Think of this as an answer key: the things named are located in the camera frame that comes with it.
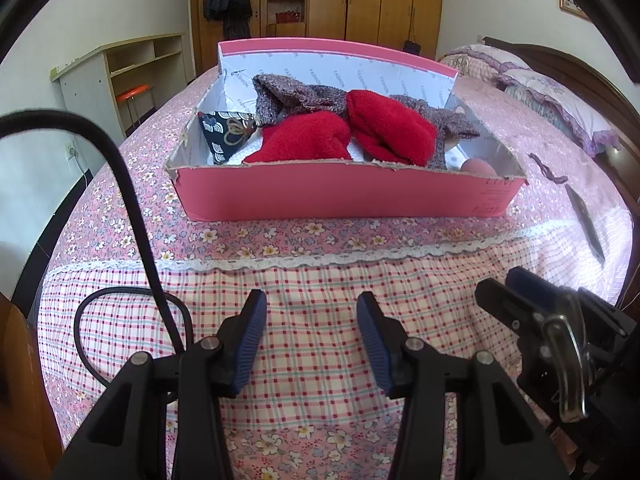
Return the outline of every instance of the wall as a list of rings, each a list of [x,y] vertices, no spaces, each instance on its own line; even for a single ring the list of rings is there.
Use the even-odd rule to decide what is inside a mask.
[[[443,0],[438,56],[478,35],[535,43],[572,54],[606,76],[640,110],[634,86],[593,23],[559,9],[559,0]]]
[[[49,71],[95,47],[140,36],[183,32],[187,79],[190,55],[188,0],[51,0],[0,64],[0,114],[21,108],[64,109]],[[45,225],[81,172],[67,162],[64,132],[32,132],[0,144],[0,291],[11,297],[22,267]],[[85,170],[103,160],[76,140]]]

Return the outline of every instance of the floral bedspread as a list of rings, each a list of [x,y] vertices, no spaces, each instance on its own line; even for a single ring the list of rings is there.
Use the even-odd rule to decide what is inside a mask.
[[[222,402],[236,478],[386,478],[401,403],[374,384],[354,321],[357,296],[371,290],[387,315],[439,351],[470,357],[489,349],[514,376],[514,337],[476,305],[476,283],[504,280],[521,265],[615,301],[626,273],[631,220],[615,186],[580,148],[544,119],[484,83],[460,77],[454,94],[518,158],[527,173],[507,214],[496,219],[391,218],[191,222],[162,165],[209,71],[147,120],[121,152],[145,216],[165,289],[190,308],[196,338],[238,312],[251,288],[269,316],[250,384]],[[586,202],[606,254],[591,254],[563,186],[542,177],[536,153],[567,174]],[[309,192],[318,183],[309,182]],[[103,388],[80,363],[73,316],[106,286],[146,279],[113,175],[103,168],[82,196],[54,250],[38,318],[47,392],[67,443]],[[153,304],[109,296],[81,325],[89,359],[107,377],[137,350],[172,352]],[[447,401],[445,478],[453,478],[456,419]],[[168,456],[175,445],[168,410]]]

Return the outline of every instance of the egg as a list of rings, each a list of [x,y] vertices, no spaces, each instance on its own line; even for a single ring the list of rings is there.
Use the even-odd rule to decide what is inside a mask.
[[[470,158],[469,160],[466,160],[460,167],[460,171],[486,176],[498,176],[498,174],[495,173],[494,168],[481,158]]]

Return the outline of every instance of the framed picture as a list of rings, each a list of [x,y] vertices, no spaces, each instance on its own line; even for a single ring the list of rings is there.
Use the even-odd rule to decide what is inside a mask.
[[[584,20],[590,21],[589,17],[573,0],[560,0],[560,10],[564,10],[564,12],[568,12],[569,14],[573,14],[574,16],[579,16]]]

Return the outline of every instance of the orange stool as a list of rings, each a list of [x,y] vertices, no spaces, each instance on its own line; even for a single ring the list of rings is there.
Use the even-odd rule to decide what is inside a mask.
[[[134,129],[137,128],[138,126],[140,126],[140,114],[138,113],[138,107],[136,106],[136,100],[134,99],[134,97],[136,95],[142,94],[142,92],[146,92],[146,91],[150,91],[151,100],[153,101],[154,109],[156,109],[156,99],[154,98],[154,93],[151,92],[151,86],[149,86],[149,85],[135,86],[133,88],[130,88],[127,91],[124,91],[122,94],[116,95],[116,102],[118,104],[120,104],[121,102],[126,102],[127,110],[129,111],[129,118],[131,119],[131,125],[134,127]],[[131,103],[133,104],[133,109],[134,109],[134,111],[136,113],[136,119],[138,120],[138,124],[137,125],[134,122],[133,115],[131,113],[131,106],[129,105],[129,100],[130,99],[131,99]]]

